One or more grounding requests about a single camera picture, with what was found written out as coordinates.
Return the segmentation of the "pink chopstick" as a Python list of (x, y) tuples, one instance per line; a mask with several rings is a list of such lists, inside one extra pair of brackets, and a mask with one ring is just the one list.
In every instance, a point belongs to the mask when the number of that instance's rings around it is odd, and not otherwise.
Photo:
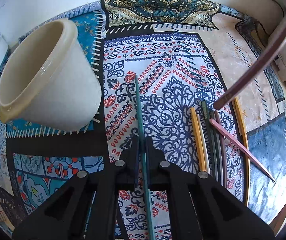
[(232, 134), (230, 134), (225, 128), (223, 128), (223, 126), (221, 126), (214, 119), (210, 119), (209, 122), (221, 135), (225, 136), (230, 142), (232, 142), (232, 144), (237, 146), (259, 170), (261, 170), (267, 177), (269, 177), (274, 183), (276, 183), (275, 178), (268, 171), (268, 169), (265, 168), (263, 164), (241, 142), (239, 142), (235, 137), (233, 137)]

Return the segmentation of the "teal green chopstick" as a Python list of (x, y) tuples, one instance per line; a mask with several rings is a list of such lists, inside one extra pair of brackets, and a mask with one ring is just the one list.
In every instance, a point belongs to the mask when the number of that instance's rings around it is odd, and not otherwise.
[(143, 191), (144, 191), (144, 201), (146, 204), (146, 216), (147, 216), (147, 227), (149, 233), (149, 239), (155, 239), (155, 232), (153, 226), (153, 216), (152, 216), (152, 205), (150, 191), (148, 188), (148, 173), (147, 173), (147, 157), (145, 149), (145, 137), (143, 129), (143, 120), (142, 120), (142, 109), (140, 102), (140, 90), (139, 90), (139, 81), (137, 75), (135, 75), (135, 94), (136, 94), (136, 108), (138, 116), (138, 135), (140, 141), (140, 155), (142, 162), (142, 176), (143, 176)]

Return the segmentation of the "orange yellow chopstick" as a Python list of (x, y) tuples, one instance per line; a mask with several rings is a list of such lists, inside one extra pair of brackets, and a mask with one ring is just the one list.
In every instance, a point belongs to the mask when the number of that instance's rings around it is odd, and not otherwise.
[[(245, 124), (244, 124), (244, 120), (242, 116), (242, 111), (241, 111), (240, 104), (237, 98), (234, 98), (233, 100), (233, 107), (236, 113), (239, 132), (240, 132), (240, 135), (242, 136), (242, 143), (246, 148), (248, 148), (249, 144), (248, 144), (248, 139), (247, 139), (247, 133), (246, 133)], [(250, 159), (246, 155), (244, 156), (244, 167), (245, 167), (244, 204), (248, 206), (249, 197), (250, 197)]]

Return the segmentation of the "dark green chopstick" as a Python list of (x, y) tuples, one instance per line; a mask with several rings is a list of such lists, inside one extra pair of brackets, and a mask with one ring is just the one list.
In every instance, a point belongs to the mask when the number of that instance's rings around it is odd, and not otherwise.
[(218, 162), (217, 162), (217, 155), (216, 155), (216, 148), (214, 142), (214, 134), (211, 128), (211, 124), (209, 122), (210, 113), (208, 110), (207, 102), (204, 100), (201, 102), (201, 107), (203, 111), (203, 115), (205, 118), (206, 123), (206, 130), (207, 130), (207, 137), (208, 142), (210, 145), (210, 156), (211, 156), (211, 163), (212, 163), (212, 177), (215, 178), (217, 181), (219, 180), (219, 171), (218, 171)]

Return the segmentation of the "maroon chopstick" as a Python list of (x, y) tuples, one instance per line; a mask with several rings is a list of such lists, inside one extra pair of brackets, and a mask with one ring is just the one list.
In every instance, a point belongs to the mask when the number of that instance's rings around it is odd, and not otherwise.
[(218, 100), (213, 103), (214, 108), (216, 110), (220, 110), (226, 104), (230, 103), (261, 71), (271, 63), (285, 44), (286, 20), (254, 64)]

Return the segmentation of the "black chopstick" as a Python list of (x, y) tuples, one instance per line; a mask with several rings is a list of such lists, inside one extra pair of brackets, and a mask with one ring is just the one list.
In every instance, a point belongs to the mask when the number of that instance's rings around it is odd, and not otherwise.
[(217, 130), (214, 128), (212, 124), (210, 124), (210, 128), (213, 134), (212, 138), (214, 141), (214, 163), (216, 168), (217, 181), (219, 181), (221, 185), (224, 185), (220, 138)]

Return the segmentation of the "patterned patchwork table mat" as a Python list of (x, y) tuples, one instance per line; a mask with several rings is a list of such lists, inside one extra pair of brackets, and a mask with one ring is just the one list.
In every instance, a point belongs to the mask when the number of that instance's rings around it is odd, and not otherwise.
[[(72, 20), (78, 42), (99, 75), (102, 100), (85, 127), (67, 132), (24, 119), (0, 121), (0, 227), (12, 235), (65, 182), (80, 171), (94, 173), (119, 160), (138, 135), (135, 75), (138, 77), (145, 137), (183, 171), (201, 172), (191, 107), (199, 114), (210, 173), (210, 145), (201, 102), (239, 142), (233, 100), (218, 100), (260, 57), (254, 18), (207, 0), (101, 0), (40, 24)], [(0, 55), (0, 78), (14, 51)], [(245, 154), (225, 136), (227, 189), (268, 226), (276, 216), (269, 196), (286, 188), (286, 100), (272, 67), (266, 67), (236, 96), (248, 150), (275, 178), (250, 161), (249, 205), (244, 204)], [(165, 191), (150, 191), (155, 239), (172, 239)], [(149, 239), (142, 162), (134, 188), (120, 190), (114, 239)]]

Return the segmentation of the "cream ceramic utensil cup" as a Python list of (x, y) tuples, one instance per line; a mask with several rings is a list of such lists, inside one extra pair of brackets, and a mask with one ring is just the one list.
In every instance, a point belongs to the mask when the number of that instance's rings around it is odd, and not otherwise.
[(61, 18), (19, 44), (0, 78), (1, 122), (24, 119), (67, 132), (91, 122), (102, 89), (77, 38), (76, 24)]

